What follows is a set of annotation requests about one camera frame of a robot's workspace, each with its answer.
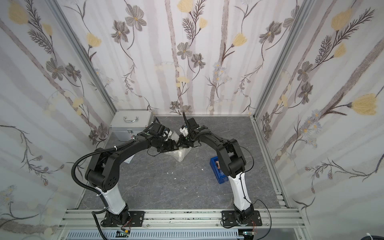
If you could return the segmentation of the clear bubble wrap sheet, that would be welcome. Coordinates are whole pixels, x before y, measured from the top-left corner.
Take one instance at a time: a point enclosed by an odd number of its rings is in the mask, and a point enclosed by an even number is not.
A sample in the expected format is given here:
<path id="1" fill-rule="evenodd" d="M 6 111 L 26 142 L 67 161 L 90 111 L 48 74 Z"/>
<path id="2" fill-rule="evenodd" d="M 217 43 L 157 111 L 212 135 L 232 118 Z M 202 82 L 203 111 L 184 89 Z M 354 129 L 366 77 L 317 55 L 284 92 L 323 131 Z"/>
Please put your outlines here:
<path id="1" fill-rule="evenodd" d="M 174 140 L 176 142 L 176 144 L 181 144 L 182 141 L 179 140 L 180 136 L 177 135 L 176 132 L 172 132 L 172 135 L 171 135 L 171 140 Z M 174 151 L 170 151 L 170 152 L 166 152 L 165 154 L 174 158 L 176 161 L 178 161 L 179 163 L 182 162 L 185 157 L 189 154 L 189 152 L 191 151 L 192 148 L 186 148 L 186 147 L 182 147 L 182 146 L 179 146 L 179 149 L 178 150 L 174 150 Z"/>

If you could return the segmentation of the blue tape dispenser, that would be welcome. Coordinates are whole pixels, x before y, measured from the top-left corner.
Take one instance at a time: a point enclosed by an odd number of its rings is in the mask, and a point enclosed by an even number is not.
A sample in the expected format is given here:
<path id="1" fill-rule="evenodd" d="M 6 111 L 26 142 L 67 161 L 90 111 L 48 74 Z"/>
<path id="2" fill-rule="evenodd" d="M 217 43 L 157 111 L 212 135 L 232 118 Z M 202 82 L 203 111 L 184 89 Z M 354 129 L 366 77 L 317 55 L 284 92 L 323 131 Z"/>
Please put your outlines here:
<path id="1" fill-rule="evenodd" d="M 229 181 L 228 177 L 220 169 L 218 156 L 210 159 L 210 166 L 219 184 Z"/>

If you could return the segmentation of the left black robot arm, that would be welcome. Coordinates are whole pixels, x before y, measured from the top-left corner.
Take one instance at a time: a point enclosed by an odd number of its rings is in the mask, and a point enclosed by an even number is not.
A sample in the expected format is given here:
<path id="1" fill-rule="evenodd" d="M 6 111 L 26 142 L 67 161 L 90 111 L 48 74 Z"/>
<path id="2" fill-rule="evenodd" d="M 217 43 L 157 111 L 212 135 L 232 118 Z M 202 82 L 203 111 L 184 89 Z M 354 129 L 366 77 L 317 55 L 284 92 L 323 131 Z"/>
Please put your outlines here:
<path id="1" fill-rule="evenodd" d="M 138 152 L 156 148 L 158 153 L 178 150 L 179 135 L 169 128 L 153 123 L 128 142 L 111 149 L 97 149 L 86 171 L 86 180 L 105 205 L 103 227 L 121 227 L 131 219 L 128 204 L 118 188 L 121 164 Z"/>

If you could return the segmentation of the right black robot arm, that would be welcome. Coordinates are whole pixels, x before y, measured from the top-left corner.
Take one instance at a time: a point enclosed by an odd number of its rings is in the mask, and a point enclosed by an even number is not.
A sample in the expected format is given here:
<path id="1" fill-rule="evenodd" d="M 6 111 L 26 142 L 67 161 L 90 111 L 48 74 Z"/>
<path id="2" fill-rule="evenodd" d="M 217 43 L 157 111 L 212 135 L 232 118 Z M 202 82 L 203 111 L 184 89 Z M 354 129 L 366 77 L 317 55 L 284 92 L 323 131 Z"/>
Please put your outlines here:
<path id="1" fill-rule="evenodd" d="M 219 167 L 229 179 L 234 195 L 235 218 L 239 225 L 244 225 L 254 214 L 254 204 L 248 194 L 245 173 L 246 158 L 242 147 L 235 139 L 227 140 L 214 134 L 208 127 L 199 126 L 194 118 L 183 115 L 185 124 L 180 128 L 180 145 L 192 147 L 201 142 L 216 151 Z"/>

